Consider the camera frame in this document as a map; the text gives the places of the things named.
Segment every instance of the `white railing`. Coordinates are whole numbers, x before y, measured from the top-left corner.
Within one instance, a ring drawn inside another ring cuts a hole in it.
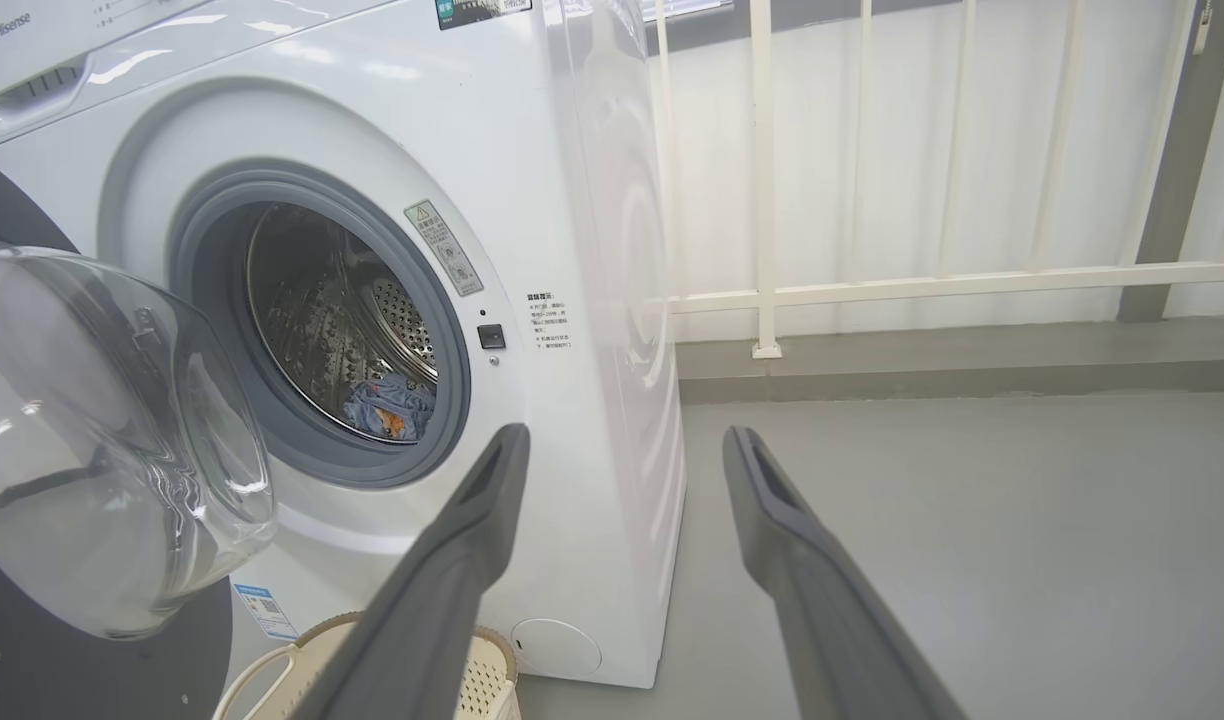
[[[780,358],[781,348],[776,338],[776,309],[794,305],[824,305],[835,302],[856,302],[868,300],[895,300],[955,295],[984,295],[984,293],[1006,291],[1050,291],[1075,290],[1075,288],[1097,287],[1147,287],[1147,284],[1207,283],[1224,282],[1224,242],[1215,261],[1179,261],[1177,263],[1136,264],[1146,218],[1151,211],[1151,197],[1155,191],[1157,170],[1159,170],[1164,142],[1168,136],[1173,105],[1182,70],[1185,47],[1189,44],[1193,22],[1193,0],[1176,0],[1173,36],[1166,62],[1164,81],[1155,103],[1155,116],[1152,124],[1148,143],[1146,171],[1136,190],[1132,220],[1129,234],[1121,242],[1119,264],[1077,266],[1077,268],[1045,268],[1043,251],[1050,240],[1051,204],[1056,192],[1056,182],[1062,176],[1066,146],[1069,146],[1070,114],[1072,114],[1075,87],[1080,76],[1080,51],[1082,51],[1083,26],[1087,0],[1070,0],[1069,22],[1065,27],[1065,48],[1061,59],[1060,86],[1056,96],[1051,136],[1048,142],[1047,163],[1043,168],[1040,198],[1034,219],[1031,240],[1029,261],[1020,272],[998,272],[980,274],[949,274],[946,257],[956,236],[955,218],[958,213],[960,162],[963,154],[965,137],[968,129],[965,113],[965,87],[973,72],[973,50],[976,47],[976,18],[978,0],[963,0],[963,33],[958,48],[958,78],[956,80],[955,109],[952,120],[952,138],[950,160],[946,169],[946,192],[944,197],[944,217],[941,234],[938,239],[935,274],[931,277],[911,277],[901,279],[859,280],[856,279],[856,250],[862,242],[860,211],[862,186],[864,182],[867,159],[863,156],[865,143],[863,135],[867,129],[865,99],[871,69],[871,0],[859,0],[860,15],[860,61],[858,64],[859,92],[856,104],[856,158],[851,179],[854,184],[853,218],[849,231],[842,233],[838,241],[840,277],[845,282],[813,284],[813,287],[777,287],[776,279],[776,187],[774,186],[774,109],[772,109],[772,22],[771,0],[750,0],[750,33],[753,53],[753,116],[754,116],[754,227],[755,241],[755,288],[744,291],[696,293],[672,299],[676,313],[707,313],[718,310],[755,310],[758,312],[758,343],[754,345],[754,358]],[[662,17],[663,1],[657,0],[657,13]],[[661,47],[661,76],[663,91],[663,136],[662,136],[662,178],[663,178],[663,218],[666,231],[674,252],[673,261],[684,263],[681,257],[681,187],[677,173],[677,154],[674,151],[677,135],[673,122],[672,87],[668,61],[668,37],[665,22],[657,22],[659,47]]]

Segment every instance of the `concrete floor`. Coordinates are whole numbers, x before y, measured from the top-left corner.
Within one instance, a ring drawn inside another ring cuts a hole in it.
[[[1215,393],[684,407],[656,688],[524,676],[525,720],[798,718],[737,551],[731,424],[763,435],[973,720],[1224,720]],[[231,675],[273,647],[242,607],[236,623]]]

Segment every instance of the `white basket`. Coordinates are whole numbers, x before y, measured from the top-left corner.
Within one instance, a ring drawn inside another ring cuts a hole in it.
[[[213,720],[225,720],[237,693],[244,692],[261,670],[283,659],[286,659],[288,666],[244,720],[284,720],[291,716],[357,620],[357,612],[338,616],[315,626],[295,643],[266,653],[229,684],[215,705]],[[457,720],[521,720],[515,680],[515,658],[510,647],[491,629],[476,628],[470,638],[465,673],[461,673],[461,691],[457,694]]]

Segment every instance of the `washing machine side panel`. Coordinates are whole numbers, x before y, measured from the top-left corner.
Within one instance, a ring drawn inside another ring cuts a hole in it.
[[[684,500],[681,409],[668,313],[668,263],[659,208],[652,96],[640,9],[599,0],[590,12],[547,5],[557,115],[588,197],[577,223],[617,484],[632,552],[644,655],[659,658]]]

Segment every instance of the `floor trim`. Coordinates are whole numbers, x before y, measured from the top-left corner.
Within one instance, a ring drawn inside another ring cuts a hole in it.
[[[1224,318],[1154,324],[1000,324],[681,343],[685,405],[723,402],[1224,392]]]

